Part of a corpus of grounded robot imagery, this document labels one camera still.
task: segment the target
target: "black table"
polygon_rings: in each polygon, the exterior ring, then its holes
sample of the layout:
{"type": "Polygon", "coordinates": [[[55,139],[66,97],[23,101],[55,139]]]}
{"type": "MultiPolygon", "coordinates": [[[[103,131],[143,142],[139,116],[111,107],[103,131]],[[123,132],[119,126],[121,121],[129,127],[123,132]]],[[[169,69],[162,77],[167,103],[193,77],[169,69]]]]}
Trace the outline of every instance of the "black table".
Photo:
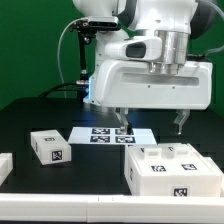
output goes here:
{"type": "MultiPolygon", "coordinates": [[[[134,128],[151,128],[157,143],[190,143],[224,171],[224,119],[211,110],[191,111],[181,136],[171,129],[174,110],[134,110],[134,128]]],[[[74,99],[24,98],[0,111],[0,152],[13,153],[14,169],[0,193],[124,194],[124,146],[72,145],[72,162],[42,166],[30,132],[56,129],[68,140],[76,127],[119,127],[115,114],[84,108],[74,99]]]]}

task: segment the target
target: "white object edge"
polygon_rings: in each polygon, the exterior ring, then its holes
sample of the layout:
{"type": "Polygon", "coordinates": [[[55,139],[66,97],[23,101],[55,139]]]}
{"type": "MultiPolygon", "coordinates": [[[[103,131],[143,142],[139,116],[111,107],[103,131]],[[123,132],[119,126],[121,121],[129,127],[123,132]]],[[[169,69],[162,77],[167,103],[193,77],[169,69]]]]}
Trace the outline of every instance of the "white object edge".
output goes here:
{"type": "Polygon", "coordinates": [[[224,223],[222,197],[0,194],[0,220],[224,223]]]}

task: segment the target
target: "qr-like marker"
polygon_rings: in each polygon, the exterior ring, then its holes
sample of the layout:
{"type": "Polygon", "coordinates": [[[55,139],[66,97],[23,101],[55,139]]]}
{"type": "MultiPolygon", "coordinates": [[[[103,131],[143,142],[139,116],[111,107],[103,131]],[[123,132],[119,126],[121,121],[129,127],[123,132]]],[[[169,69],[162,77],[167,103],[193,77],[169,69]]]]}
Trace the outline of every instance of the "qr-like marker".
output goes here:
{"type": "Polygon", "coordinates": [[[46,142],[53,142],[53,141],[55,141],[54,138],[44,138],[44,140],[45,140],[46,142]]]}
{"type": "Polygon", "coordinates": [[[134,137],[124,137],[124,136],[120,136],[120,137],[116,137],[116,143],[119,144],[130,144],[130,143],[136,143],[135,142],[135,138],[134,137]]]}
{"type": "Polygon", "coordinates": [[[133,180],[133,170],[132,170],[132,168],[130,169],[130,179],[131,179],[131,181],[133,180]]]}
{"type": "Polygon", "coordinates": [[[151,166],[154,172],[166,172],[166,168],[164,166],[151,166]]]}
{"type": "Polygon", "coordinates": [[[52,161],[62,160],[62,151],[53,151],[52,152],[52,161]]]}
{"type": "Polygon", "coordinates": [[[91,136],[90,142],[94,143],[110,143],[109,136],[91,136]]]}
{"type": "Polygon", "coordinates": [[[108,128],[93,128],[92,134],[93,135],[109,135],[110,129],[108,129],[108,128]]]}
{"type": "Polygon", "coordinates": [[[187,197],[188,196],[188,188],[174,188],[173,196],[175,197],[187,197]]]}
{"type": "Polygon", "coordinates": [[[182,164],[181,166],[185,170],[197,170],[197,167],[194,164],[182,164]]]}

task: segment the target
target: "white box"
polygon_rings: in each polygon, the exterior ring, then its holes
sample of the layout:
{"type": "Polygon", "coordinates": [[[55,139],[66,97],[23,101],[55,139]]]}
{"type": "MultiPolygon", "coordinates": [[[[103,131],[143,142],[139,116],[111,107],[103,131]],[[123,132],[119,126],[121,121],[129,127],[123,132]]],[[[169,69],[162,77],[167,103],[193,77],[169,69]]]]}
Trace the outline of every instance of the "white box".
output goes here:
{"type": "Polygon", "coordinates": [[[71,146],[56,130],[31,132],[31,145],[42,165],[71,161],[71,146]]]}
{"type": "Polygon", "coordinates": [[[132,195],[220,197],[223,173],[191,145],[126,146],[125,177],[132,195]]]}
{"type": "Polygon", "coordinates": [[[12,154],[1,153],[0,154],[0,186],[5,181],[9,173],[13,169],[12,154]]]}

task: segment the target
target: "black cable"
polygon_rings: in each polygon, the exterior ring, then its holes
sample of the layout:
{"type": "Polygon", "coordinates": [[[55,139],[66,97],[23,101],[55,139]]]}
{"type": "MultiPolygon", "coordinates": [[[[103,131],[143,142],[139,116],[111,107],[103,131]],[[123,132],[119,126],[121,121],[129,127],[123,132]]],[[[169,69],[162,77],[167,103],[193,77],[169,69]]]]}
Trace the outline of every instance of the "black cable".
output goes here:
{"type": "Polygon", "coordinates": [[[55,92],[55,91],[61,91],[61,92],[63,92],[63,91],[86,92],[84,88],[77,88],[77,89],[74,89],[74,90],[60,89],[60,88],[66,87],[66,86],[76,86],[76,83],[75,82],[67,82],[67,83],[63,83],[63,84],[57,85],[57,86],[51,88],[50,90],[41,93],[38,97],[45,98],[50,93],[55,92]]]}

